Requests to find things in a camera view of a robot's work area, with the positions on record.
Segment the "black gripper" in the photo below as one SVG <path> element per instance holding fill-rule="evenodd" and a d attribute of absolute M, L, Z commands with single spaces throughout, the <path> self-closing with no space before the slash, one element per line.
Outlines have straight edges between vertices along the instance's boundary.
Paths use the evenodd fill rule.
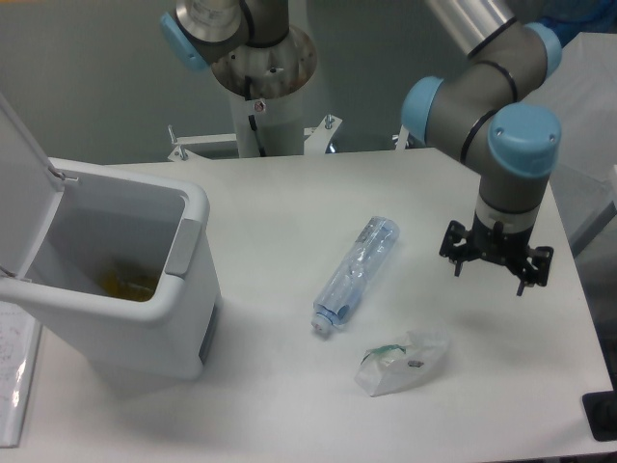
<path fill-rule="evenodd" d="M 446 228 L 439 255 L 454 265 L 455 277 L 460 276 L 465 262 L 476 259 L 507 266 L 519 279 L 516 295 L 522 296 L 527 287 L 548 284 L 553 258 L 551 246 L 528 247 L 531 234 L 531 227 L 507 232 L 500 222 L 490 228 L 477 215 L 473 217 L 471 230 L 452 220 Z"/>

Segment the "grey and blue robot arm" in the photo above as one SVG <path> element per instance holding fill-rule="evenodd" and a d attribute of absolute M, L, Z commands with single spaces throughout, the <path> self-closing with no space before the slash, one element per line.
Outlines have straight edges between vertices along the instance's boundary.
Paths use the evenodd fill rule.
<path fill-rule="evenodd" d="M 529 239 L 553 171 L 561 125 L 526 96 L 558 68 L 558 37 L 521 24 L 502 1 L 433 1 L 430 10 L 468 57 L 447 82 L 425 77 L 406 95 L 402 126 L 478 173 L 470 228 L 451 223 L 440 253 L 456 268 L 482 259 L 506 267 L 521 287 L 544 286 L 553 250 Z M 185 67 L 210 69 L 227 91 L 238 152 L 305 152 L 299 94 L 314 74 L 309 36 L 291 25 L 284 1 L 179 1 L 159 21 Z"/>

